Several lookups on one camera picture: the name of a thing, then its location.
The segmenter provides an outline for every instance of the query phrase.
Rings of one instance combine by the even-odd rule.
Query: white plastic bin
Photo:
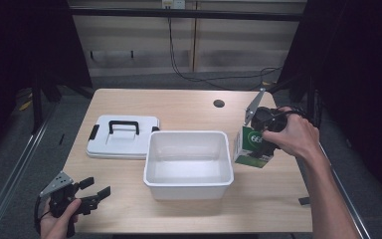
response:
[[[228,138],[221,131],[156,131],[143,179],[156,200],[222,198],[234,181]]]

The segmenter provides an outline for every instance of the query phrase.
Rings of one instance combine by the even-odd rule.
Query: green box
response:
[[[259,131],[242,126],[235,139],[235,162],[253,167],[264,167],[270,158],[258,158],[251,155],[254,151],[259,150],[262,141],[262,134]]]

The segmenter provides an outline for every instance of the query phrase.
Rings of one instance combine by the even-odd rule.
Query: human hand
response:
[[[40,222],[41,228],[41,238],[42,239],[63,239],[67,238],[68,224],[70,222],[70,218],[77,211],[77,209],[82,204],[80,199],[76,199],[68,205],[64,214],[61,217],[55,218],[52,213],[47,213],[42,217]],[[45,203],[44,212],[48,212],[50,210],[49,200]],[[74,222],[78,221],[78,216],[74,217]]]
[[[290,108],[281,108],[287,112]],[[283,151],[310,161],[322,154],[319,146],[319,132],[307,119],[296,114],[287,115],[287,125],[280,132],[263,131],[263,139],[275,143]]]

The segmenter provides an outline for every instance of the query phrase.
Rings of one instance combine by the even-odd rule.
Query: black wire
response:
[[[323,102],[321,100],[319,92],[316,92],[315,109],[316,109],[316,111],[315,111],[314,126],[316,126],[317,128],[320,128],[321,118],[322,118]]]
[[[39,218],[39,221],[42,221],[43,217],[48,215],[49,213],[51,213],[51,211],[47,211],[47,212],[43,213],[43,215]]]
[[[262,69],[262,70],[260,71],[259,74],[257,74],[257,75],[252,75],[252,76],[217,77],[217,78],[207,78],[207,79],[200,79],[200,78],[186,77],[186,76],[182,75],[182,73],[181,73],[181,72],[179,71],[179,69],[178,69],[178,66],[176,65],[176,61],[175,61],[175,51],[174,51],[173,40],[172,40],[172,20],[171,20],[171,18],[168,18],[168,23],[169,23],[169,43],[170,43],[170,48],[169,48],[169,50],[170,50],[170,61],[171,61],[172,69],[173,69],[173,71],[174,71],[179,77],[181,77],[181,78],[183,78],[183,79],[185,79],[185,80],[187,80],[187,81],[194,82],[194,83],[200,83],[200,82],[202,82],[202,83],[206,83],[206,84],[208,84],[208,85],[210,85],[210,86],[213,86],[213,87],[216,87],[216,88],[220,88],[220,89],[227,90],[227,91],[233,91],[233,89],[227,89],[227,88],[221,87],[221,86],[219,86],[219,85],[215,85],[215,84],[213,84],[213,83],[210,83],[210,81],[215,81],[215,80],[226,80],[226,79],[236,79],[236,78],[238,78],[238,79],[250,79],[250,78],[257,78],[257,77],[260,77],[260,78],[261,78],[260,82],[259,82],[256,86],[254,86],[254,87],[252,87],[252,88],[250,88],[250,89],[247,90],[247,91],[253,91],[253,90],[259,88],[259,87],[263,84],[263,76],[268,75],[268,74],[271,74],[271,73],[273,73],[274,71],[277,71],[277,70],[279,70],[279,69],[282,68],[282,67],[278,67],[278,68],[272,68],[272,67],[264,68],[264,69]]]
[[[39,233],[39,235],[40,235],[40,231],[41,231],[40,221],[42,220],[42,218],[38,218],[39,217],[38,214],[39,214],[40,202],[41,202],[41,197],[38,196],[36,199],[35,207],[34,207],[34,227],[35,227],[36,231]]]
[[[300,111],[302,113],[301,116],[305,117],[305,111],[303,110],[302,107],[299,107],[299,106],[293,106],[293,105],[290,105],[290,106],[281,106],[281,107],[277,107],[276,110],[279,110],[279,109],[282,109],[282,108],[285,108],[285,107],[291,108],[291,109],[293,109],[295,111]]]
[[[267,118],[267,119],[261,121],[261,123],[267,122],[269,120],[273,120],[273,119],[278,118],[278,117],[283,116],[283,115],[290,115],[290,114],[297,114],[297,115],[300,115],[300,116],[305,118],[305,113],[304,112],[292,110],[292,111],[287,111],[287,112],[282,112],[282,113],[276,114],[276,115],[274,115],[274,116],[272,116],[270,118]]]

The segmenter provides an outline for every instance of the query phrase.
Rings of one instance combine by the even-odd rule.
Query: human arm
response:
[[[313,238],[359,238],[331,174],[330,162],[319,146],[318,129],[298,115],[289,115],[284,130],[266,130],[263,139],[302,159],[311,204]]]
[[[74,215],[77,209],[82,204],[80,199],[76,199],[67,207],[64,214],[61,217],[55,218],[52,213],[47,213],[50,210],[49,201],[45,204],[44,212],[47,213],[42,217],[40,222],[41,238],[42,239],[63,239],[67,238],[68,224],[70,218]]]

